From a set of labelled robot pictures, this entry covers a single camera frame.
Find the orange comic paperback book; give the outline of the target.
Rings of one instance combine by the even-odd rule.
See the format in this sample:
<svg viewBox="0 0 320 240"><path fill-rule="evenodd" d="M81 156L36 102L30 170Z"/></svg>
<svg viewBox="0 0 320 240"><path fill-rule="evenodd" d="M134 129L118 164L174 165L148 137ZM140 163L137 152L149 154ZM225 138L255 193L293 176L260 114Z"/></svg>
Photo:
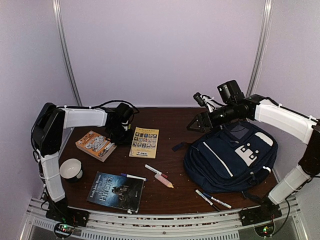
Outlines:
<svg viewBox="0 0 320 240"><path fill-rule="evenodd" d="M108 138L92 130L76 141L75 145L78 149L100 162L104 162L117 148L115 143L110 142Z"/></svg>

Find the yellow paperback book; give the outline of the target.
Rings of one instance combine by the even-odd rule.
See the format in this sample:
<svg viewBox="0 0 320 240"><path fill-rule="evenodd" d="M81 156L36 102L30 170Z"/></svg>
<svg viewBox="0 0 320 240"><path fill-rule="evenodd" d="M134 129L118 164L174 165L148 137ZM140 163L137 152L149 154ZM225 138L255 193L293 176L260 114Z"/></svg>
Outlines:
<svg viewBox="0 0 320 240"><path fill-rule="evenodd" d="M159 130L136 127L129 156L155 159L159 140Z"/></svg>

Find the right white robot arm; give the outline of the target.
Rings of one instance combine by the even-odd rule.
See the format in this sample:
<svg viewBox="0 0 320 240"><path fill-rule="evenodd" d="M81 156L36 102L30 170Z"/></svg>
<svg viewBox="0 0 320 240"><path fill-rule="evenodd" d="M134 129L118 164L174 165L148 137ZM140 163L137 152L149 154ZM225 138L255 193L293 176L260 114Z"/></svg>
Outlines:
<svg viewBox="0 0 320 240"><path fill-rule="evenodd" d="M299 106L319 94L319 84L288 80L264 80L259 94L244 96L235 80L218 86L222 103L206 94L193 98L206 111L195 121L203 136L193 142L184 157L190 178L209 193L246 192L261 183L276 166L289 161L288 174L263 198L259 220L268 220L278 205L320 173L320 121L284 107L281 100Z"/></svg>

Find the red capped white marker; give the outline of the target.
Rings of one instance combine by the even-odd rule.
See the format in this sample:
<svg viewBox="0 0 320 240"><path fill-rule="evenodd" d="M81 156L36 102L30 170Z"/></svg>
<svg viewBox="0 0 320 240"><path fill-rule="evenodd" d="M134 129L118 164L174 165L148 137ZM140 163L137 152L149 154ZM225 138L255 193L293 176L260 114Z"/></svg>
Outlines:
<svg viewBox="0 0 320 240"><path fill-rule="evenodd" d="M167 175L165 175L164 173L162 173L161 171L159 171L159 170L157 170L157 169L155 169L155 168L153 168L153 167L151 167L150 165L148 165L148 164L145 164L145 168L147 168L148 170L150 170L150 171L152 171L152 172L154 172L155 174L159 174L159 175L161 175L162 177L164 177L164 178L168 178L168 176Z"/></svg>

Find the black capped white pen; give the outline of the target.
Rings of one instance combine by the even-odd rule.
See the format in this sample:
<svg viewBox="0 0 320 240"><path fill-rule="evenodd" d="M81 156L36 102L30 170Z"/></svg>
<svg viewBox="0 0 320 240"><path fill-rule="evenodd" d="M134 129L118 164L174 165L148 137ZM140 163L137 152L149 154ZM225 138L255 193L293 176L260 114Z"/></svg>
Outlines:
<svg viewBox="0 0 320 240"><path fill-rule="evenodd" d="M198 189L195 190L195 192L201 197L203 198L211 207L213 207L216 211L220 212L221 210L215 206L215 204L209 200L203 193L201 193Z"/></svg>

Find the blue capped white pen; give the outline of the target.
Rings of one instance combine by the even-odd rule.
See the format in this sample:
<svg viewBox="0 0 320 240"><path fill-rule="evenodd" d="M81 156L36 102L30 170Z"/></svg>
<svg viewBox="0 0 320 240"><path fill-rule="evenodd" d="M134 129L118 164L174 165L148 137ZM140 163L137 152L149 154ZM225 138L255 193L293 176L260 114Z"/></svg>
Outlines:
<svg viewBox="0 0 320 240"><path fill-rule="evenodd" d="M215 201L216 203L218 203L218 204L220 204L220 205L222 205L222 206L224 206L224 207L226 207L226 208L228 208L228 209L232 209L232 206L231 206L231 205L229 205L229 204L227 204L227 203L225 203L225 202L223 202L223 201L221 201L221 200L219 200L219 199L217 199L217 198L215 198L215 197L213 197L213 196L211 196L211 195L209 195L209 194L207 194L207 193L205 193L205 192L204 192L203 194L204 194L207 198Z"/></svg>

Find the navy blue backpack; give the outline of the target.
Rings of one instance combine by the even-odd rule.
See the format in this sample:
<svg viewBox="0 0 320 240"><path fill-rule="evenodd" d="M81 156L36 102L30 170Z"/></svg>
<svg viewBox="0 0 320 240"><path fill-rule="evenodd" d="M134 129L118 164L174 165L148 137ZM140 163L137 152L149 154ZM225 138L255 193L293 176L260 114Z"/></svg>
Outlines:
<svg viewBox="0 0 320 240"><path fill-rule="evenodd" d="M278 143L248 121L223 124L187 146L183 158L189 178L206 193L245 192L261 184L272 172Z"/></svg>

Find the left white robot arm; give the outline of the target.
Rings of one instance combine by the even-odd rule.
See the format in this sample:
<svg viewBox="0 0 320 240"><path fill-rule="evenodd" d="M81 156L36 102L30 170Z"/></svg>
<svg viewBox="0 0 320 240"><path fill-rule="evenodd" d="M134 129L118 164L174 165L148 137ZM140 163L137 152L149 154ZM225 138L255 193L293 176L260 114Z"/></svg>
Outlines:
<svg viewBox="0 0 320 240"><path fill-rule="evenodd" d="M131 121L140 111L128 101L117 100L113 109L96 106L57 106L47 102L35 120L30 134L33 156L48 194L49 210L61 222L72 218L59 173L63 131L78 127L104 127L116 145L129 145L133 138Z"/></svg>

